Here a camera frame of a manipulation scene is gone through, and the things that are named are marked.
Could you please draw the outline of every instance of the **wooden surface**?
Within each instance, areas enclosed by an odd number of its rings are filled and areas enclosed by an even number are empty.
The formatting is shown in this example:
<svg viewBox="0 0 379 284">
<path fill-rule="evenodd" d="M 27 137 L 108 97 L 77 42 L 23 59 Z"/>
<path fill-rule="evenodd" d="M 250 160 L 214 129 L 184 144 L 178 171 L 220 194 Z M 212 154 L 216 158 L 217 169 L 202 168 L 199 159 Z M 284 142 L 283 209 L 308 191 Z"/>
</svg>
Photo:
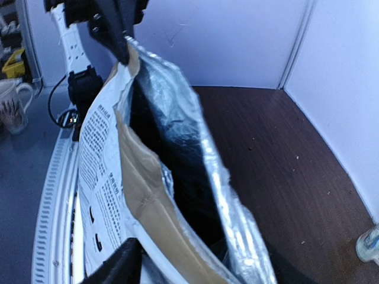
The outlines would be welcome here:
<svg viewBox="0 0 379 284">
<path fill-rule="evenodd" d="M 379 283 L 379 267 L 355 254 L 371 218 L 296 104 L 283 91 L 196 91 L 232 185 L 263 237 L 320 284 Z"/>
</svg>

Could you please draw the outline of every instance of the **crumpled foil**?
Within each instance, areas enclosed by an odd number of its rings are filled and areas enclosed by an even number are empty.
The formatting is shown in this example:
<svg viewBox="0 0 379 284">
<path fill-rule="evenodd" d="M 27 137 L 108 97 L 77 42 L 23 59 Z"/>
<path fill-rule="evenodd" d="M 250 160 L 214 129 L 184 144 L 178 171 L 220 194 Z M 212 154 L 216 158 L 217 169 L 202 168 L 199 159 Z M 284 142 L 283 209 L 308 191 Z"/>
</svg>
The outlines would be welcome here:
<svg viewBox="0 0 379 284">
<path fill-rule="evenodd" d="M 136 80 L 146 96 L 160 137 L 174 159 L 172 167 L 180 178 L 190 180 L 182 185 L 188 192 L 184 190 L 185 200 L 191 202 L 191 192 L 195 191 L 197 200 L 192 204 L 197 205 L 195 210 L 218 213 L 226 237 L 230 271 L 242 283 L 276 283 L 254 217 L 229 185 L 229 173 L 204 121 L 197 94 L 178 66 L 146 51 L 136 40 L 130 37 L 127 40 L 139 53 L 141 69 Z M 172 195 L 168 172 L 164 168 L 163 178 Z M 207 209 L 209 200 L 214 200 L 215 211 Z"/>
</svg>

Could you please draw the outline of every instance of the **black clip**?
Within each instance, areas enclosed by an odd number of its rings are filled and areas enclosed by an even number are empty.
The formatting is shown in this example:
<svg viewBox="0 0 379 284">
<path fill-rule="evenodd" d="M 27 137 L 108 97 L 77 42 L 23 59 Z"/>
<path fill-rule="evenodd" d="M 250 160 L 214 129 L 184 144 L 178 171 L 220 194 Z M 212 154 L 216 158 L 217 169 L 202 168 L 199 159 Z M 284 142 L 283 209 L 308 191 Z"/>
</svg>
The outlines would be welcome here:
<svg viewBox="0 0 379 284">
<path fill-rule="evenodd" d="M 129 62 L 126 36 L 143 18 L 149 0 L 65 0 L 66 25 L 89 21 L 91 37 L 109 49 L 122 64 Z"/>
<path fill-rule="evenodd" d="M 142 247 L 136 238 L 128 238 L 81 284 L 139 284 L 141 268 Z"/>
<path fill-rule="evenodd" d="M 69 97 L 78 109 L 78 123 L 81 124 L 102 88 L 102 79 L 97 75 L 95 68 L 87 66 L 87 69 L 82 72 L 70 72 L 68 82 Z"/>
<path fill-rule="evenodd" d="M 58 4 L 63 3 L 63 0 L 44 0 L 45 3 L 45 11 L 50 12 L 52 8 L 55 8 L 58 6 Z"/>
</svg>

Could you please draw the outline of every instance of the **plastic bottle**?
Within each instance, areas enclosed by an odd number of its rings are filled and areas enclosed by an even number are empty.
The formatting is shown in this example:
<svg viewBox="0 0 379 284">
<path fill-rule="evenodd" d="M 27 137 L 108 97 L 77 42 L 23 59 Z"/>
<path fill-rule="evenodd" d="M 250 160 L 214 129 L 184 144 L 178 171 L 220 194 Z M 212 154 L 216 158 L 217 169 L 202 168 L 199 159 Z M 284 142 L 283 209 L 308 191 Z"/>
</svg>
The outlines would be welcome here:
<svg viewBox="0 0 379 284">
<path fill-rule="evenodd" d="M 379 265 L 379 224 L 358 238 L 355 249 L 363 262 L 373 260 Z"/>
</svg>

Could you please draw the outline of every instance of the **white backdrop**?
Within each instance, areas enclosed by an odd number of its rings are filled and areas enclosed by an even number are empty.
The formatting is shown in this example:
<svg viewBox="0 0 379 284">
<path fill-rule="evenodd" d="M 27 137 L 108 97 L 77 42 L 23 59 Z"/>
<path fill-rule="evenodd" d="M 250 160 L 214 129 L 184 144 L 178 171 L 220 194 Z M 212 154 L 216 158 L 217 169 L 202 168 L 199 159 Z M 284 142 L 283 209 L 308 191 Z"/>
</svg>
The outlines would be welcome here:
<svg viewBox="0 0 379 284">
<path fill-rule="evenodd" d="M 306 1 L 150 0 L 136 37 L 178 64 L 194 85 L 276 88 Z M 52 86 L 65 72 L 59 36 L 43 0 L 27 3 L 41 72 Z M 109 54 L 88 36 L 83 42 L 90 60 L 107 74 Z"/>
<path fill-rule="evenodd" d="M 319 0 L 286 91 L 379 222 L 379 5 Z"/>
</svg>

